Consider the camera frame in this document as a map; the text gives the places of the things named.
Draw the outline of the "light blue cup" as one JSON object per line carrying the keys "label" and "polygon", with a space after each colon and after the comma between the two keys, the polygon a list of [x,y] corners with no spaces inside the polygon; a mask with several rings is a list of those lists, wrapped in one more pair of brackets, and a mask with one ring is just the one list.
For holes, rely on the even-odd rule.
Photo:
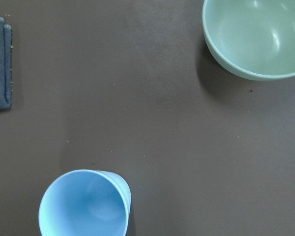
{"label": "light blue cup", "polygon": [[74,170],[47,188],[39,228],[43,236],[124,236],[130,209],[130,187],[120,175]]}

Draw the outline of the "mint green bowl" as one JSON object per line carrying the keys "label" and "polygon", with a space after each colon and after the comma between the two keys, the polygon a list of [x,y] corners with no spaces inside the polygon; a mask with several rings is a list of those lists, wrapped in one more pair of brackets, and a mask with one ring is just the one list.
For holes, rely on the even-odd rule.
{"label": "mint green bowl", "polygon": [[202,22],[211,55],[232,74],[295,76],[295,0],[206,0]]}

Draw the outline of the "folded dark grey cloth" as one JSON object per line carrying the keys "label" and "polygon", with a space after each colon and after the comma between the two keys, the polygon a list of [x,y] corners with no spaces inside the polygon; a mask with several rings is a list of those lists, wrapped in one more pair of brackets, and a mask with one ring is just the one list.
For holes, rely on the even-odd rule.
{"label": "folded dark grey cloth", "polygon": [[12,27],[0,17],[0,110],[11,106],[12,79],[11,79],[11,51]]}

